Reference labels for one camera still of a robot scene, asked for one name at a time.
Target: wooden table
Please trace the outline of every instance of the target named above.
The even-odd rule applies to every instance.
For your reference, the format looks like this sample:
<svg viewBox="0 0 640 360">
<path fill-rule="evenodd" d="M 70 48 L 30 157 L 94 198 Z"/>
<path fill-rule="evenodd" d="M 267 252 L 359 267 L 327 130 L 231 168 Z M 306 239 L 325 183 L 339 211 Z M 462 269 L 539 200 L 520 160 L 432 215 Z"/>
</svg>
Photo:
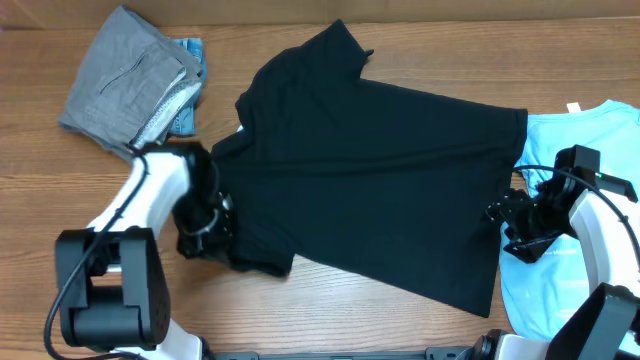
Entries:
<svg viewBox="0 0 640 360">
<path fill-rule="evenodd" d="M 210 147 L 238 126 L 256 71 L 324 27 L 163 29 L 203 38 L 209 78 L 197 110 Z M 363 77 L 488 104 L 566 112 L 616 99 L 640 106 L 640 19 L 350 25 L 375 54 Z M 56 294 L 53 243 L 111 201 L 129 167 L 62 131 L 63 109 L 95 30 L 0 33 L 0 359 L 45 359 L 42 326 Z M 422 350 L 510 329 L 499 279 L 483 319 L 297 257 L 288 280 L 187 261 L 169 222 L 159 239 L 175 318 L 215 351 Z M 86 354 L 54 341 L 68 355 Z"/>
</svg>

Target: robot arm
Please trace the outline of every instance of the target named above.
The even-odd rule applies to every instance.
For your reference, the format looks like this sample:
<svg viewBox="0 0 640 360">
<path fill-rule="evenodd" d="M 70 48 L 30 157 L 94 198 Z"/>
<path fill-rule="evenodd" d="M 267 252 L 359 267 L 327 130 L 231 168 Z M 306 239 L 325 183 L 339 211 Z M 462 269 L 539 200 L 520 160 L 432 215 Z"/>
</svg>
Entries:
<svg viewBox="0 0 640 360">
<path fill-rule="evenodd" d="M 640 207 L 627 196 L 602 190 L 629 219 L 633 232 L 640 234 Z M 598 285 L 625 286 L 640 296 L 640 269 L 629 234 L 616 214 L 602 199 L 584 190 L 569 211 L 569 222 L 580 240 L 589 278 L 589 289 Z"/>
<path fill-rule="evenodd" d="M 591 291 L 551 342 L 504 335 L 495 339 L 495 359 L 515 354 L 523 360 L 612 359 L 620 356 L 617 350 L 628 330 L 638 342 L 638 198 L 630 182 L 599 173 L 599 163 L 598 151 L 578 145 L 562 150 L 554 168 L 529 167 L 554 171 L 538 186 L 536 197 L 511 189 L 487 210 L 490 218 L 509 225 L 505 251 L 526 263 L 540 258 L 561 234 L 578 238 Z"/>
<path fill-rule="evenodd" d="M 217 177 L 215 164 L 200 144 L 147 147 L 106 210 L 86 229 L 60 234 L 55 248 L 58 287 L 72 281 L 59 307 L 67 344 L 149 360 L 207 358 L 206 342 L 170 319 L 156 241 L 173 213 L 183 255 L 199 256 L 228 244 L 233 217 L 229 198 L 217 188 Z M 73 268 L 94 242 L 100 246 L 71 279 Z M 91 278 L 107 272 L 121 272 L 122 284 L 94 286 Z"/>
</svg>

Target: black t-shirt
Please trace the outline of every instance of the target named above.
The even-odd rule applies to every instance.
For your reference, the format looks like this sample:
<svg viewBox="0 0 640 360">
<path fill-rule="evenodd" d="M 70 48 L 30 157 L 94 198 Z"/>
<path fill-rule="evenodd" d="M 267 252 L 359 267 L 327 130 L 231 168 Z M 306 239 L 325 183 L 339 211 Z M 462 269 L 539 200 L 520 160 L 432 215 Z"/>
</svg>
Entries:
<svg viewBox="0 0 640 360">
<path fill-rule="evenodd" d="M 337 21 L 241 95 L 244 130 L 212 150 L 237 208 L 232 266 L 286 276 L 300 254 L 488 316 L 500 239 L 483 214 L 527 111 L 361 79 L 369 54 Z"/>
</svg>

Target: shirt pocket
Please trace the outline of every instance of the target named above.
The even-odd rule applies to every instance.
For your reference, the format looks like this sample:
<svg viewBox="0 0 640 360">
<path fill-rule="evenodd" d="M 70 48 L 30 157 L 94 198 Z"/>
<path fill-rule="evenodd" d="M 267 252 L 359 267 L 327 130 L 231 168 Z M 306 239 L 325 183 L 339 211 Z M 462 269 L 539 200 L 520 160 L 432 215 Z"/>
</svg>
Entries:
<svg viewBox="0 0 640 360">
<path fill-rule="evenodd" d="M 122 60 L 121 66 L 101 77 L 94 100 L 85 113 L 101 137 L 111 143 L 127 143 L 152 115 L 169 86 L 185 67 L 170 52 L 154 43 Z"/>
</svg>

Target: light blue t-shirt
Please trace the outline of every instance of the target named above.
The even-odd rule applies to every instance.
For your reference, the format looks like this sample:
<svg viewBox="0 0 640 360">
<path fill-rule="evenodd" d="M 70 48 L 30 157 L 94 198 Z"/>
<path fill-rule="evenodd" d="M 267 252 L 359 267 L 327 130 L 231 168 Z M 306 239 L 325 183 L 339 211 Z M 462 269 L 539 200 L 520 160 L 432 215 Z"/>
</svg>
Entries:
<svg viewBox="0 0 640 360">
<path fill-rule="evenodd" d="M 600 151 L 600 172 L 629 180 L 640 193 L 640 110 L 617 101 L 576 113 L 530 115 L 519 165 L 553 166 L 558 151 L 583 145 Z M 523 173 L 531 196 L 552 173 Z M 508 242 L 502 226 L 502 247 Z M 550 340 L 589 296 L 587 272 L 577 239 L 559 237 L 534 264 L 500 251 L 502 297 L 515 332 Z M 622 349 L 638 353 L 630 336 Z"/>
</svg>

